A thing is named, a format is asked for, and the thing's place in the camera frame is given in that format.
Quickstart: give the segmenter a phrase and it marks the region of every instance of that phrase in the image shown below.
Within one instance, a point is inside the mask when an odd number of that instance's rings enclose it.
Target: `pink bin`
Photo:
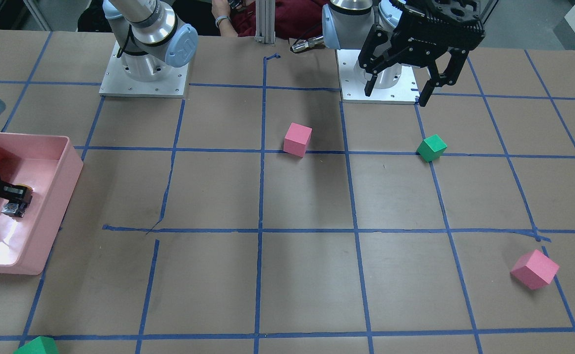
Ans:
[[[68,137],[0,133],[0,176],[33,189],[23,218],[1,213],[0,273],[40,274],[83,162]]]

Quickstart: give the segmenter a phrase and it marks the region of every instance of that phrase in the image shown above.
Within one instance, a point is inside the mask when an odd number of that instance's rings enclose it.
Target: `maroon shirt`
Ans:
[[[278,38],[299,38],[314,25],[322,22],[323,5],[328,0],[276,0],[274,32]],[[257,26],[256,4],[244,11],[233,13],[231,23],[240,37],[254,36]],[[322,34],[322,26],[308,33],[305,38]]]

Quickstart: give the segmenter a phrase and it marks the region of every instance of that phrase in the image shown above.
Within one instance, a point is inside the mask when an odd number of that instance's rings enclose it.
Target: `person's hand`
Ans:
[[[227,0],[211,0],[211,13],[213,18],[231,15],[231,7]]]

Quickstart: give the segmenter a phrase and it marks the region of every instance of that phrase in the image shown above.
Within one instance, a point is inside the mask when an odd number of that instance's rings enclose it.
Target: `green cube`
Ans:
[[[14,351],[14,354],[58,354],[56,343],[49,337],[36,337],[31,342]]]
[[[429,138],[423,139],[421,145],[418,146],[416,152],[418,152],[426,163],[438,159],[445,149],[447,144],[441,139],[437,134],[432,135]]]

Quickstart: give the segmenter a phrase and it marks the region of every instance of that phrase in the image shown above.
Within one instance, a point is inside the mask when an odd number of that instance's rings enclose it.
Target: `cube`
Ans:
[[[438,159],[445,149],[447,144],[441,139],[437,134],[431,137],[423,139],[421,145],[418,146],[416,152],[418,152],[426,163]]]
[[[36,337],[23,347],[14,351],[14,354],[58,354],[56,343],[49,337]]]
[[[303,157],[307,151],[307,144],[310,143],[310,138],[312,138],[312,128],[292,123],[287,130],[285,139],[283,139],[283,151]]]
[[[530,289],[536,290],[550,285],[557,271],[559,271],[559,265],[535,249],[521,256],[510,274]]]

